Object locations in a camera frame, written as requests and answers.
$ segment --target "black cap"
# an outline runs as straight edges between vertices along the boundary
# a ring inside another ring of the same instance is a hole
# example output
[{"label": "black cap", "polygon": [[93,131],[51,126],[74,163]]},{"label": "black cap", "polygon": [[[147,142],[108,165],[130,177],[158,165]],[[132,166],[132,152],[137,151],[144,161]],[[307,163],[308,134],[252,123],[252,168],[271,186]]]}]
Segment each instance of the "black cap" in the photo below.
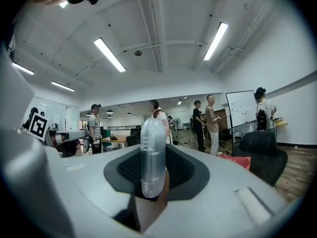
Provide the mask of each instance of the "black cap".
[{"label": "black cap", "polygon": [[259,87],[258,89],[257,89],[257,93],[259,93],[260,95],[262,95],[263,93],[265,93],[266,92],[266,90],[264,89],[264,88],[262,88],[262,87]]},{"label": "black cap", "polygon": [[99,108],[99,105],[98,105],[98,104],[93,104],[93,105],[91,106],[91,110],[93,110],[94,108]]}]

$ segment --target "backpack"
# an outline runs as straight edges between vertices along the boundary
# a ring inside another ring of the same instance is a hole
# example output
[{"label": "backpack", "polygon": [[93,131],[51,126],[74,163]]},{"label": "backpack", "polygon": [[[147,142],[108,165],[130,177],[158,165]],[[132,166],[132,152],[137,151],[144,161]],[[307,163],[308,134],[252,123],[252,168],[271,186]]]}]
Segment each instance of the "backpack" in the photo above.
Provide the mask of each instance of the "backpack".
[{"label": "backpack", "polygon": [[268,121],[267,121],[267,116],[266,116],[266,112],[264,111],[266,108],[266,100],[265,103],[262,106],[263,109],[260,109],[257,111],[256,113],[256,118],[257,118],[257,131],[259,130],[268,130]]}]

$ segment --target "black t-shirt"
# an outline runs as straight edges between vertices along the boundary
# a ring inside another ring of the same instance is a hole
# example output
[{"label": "black t-shirt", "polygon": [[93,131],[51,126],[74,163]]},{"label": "black t-shirt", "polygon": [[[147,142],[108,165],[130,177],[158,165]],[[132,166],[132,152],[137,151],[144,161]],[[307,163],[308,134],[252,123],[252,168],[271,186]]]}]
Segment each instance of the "black t-shirt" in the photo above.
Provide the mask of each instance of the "black t-shirt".
[{"label": "black t-shirt", "polygon": [[200,122],[198,122],[196,120],[196,117],[198,117],[200,119],[200,113],[199,113],[198,109],[194,108],[194,110],[193,110],[193,120],[194,120],[193,125],[200,125]]}]

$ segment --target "woman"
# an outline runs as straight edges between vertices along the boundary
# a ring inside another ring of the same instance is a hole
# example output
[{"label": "woman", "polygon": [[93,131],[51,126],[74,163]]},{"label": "woman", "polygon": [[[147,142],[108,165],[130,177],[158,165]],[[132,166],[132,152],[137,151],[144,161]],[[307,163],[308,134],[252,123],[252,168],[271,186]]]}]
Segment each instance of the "woman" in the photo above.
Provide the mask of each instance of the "woman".
[{"label": "woman", "polygon": [[271,100],[265,98],[265,89],[259,87],[254,94],[254,97],[257,102],[257,116],[260,110],[265,112],[266,115],[266,129],[261,128],[261,125],[258,125],[258,130],[269,130],[275,132],[276,123],[274,123],[273,115],[276,112],[276,106],[273,105]]},{"label": "woman", "polygon": [[150,112],[153,113],[152,115],[153,118],[160,119],[164,123],[166,138],[168,138],[168,133],[169,133],[168,118],[166,114],[164,113],[164,111],[160,108],[158,101],[157,100],[149,101],[148,109]]}]

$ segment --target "wooden desk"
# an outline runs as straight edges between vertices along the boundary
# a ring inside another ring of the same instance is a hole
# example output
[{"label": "wooden desk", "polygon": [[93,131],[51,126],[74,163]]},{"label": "wooden desk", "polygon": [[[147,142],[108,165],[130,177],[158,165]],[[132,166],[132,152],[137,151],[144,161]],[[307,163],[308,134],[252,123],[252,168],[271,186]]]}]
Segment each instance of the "wooden desk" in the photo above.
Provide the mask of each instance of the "wooden desk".
[{"label": "wooden desk", "polygon": [[286,122],[286,121],[280,121],[280,120],[277,120],[276,121],[276,126],[283,126],[283,125],[287,125],[288,124],[288,122]]},{"label": "wooden desk", "polygon": [[105,138],[102,138],[101,139],[101,142],[105,142],[105,143],[118,143],[118,144],[122,144],[122,148],[124,148],[124,144],[126,143],[127,141],[127,136],[116,136],[115,137],[118,139],[118,140],[110,140],[110,137],[105,137]]}]

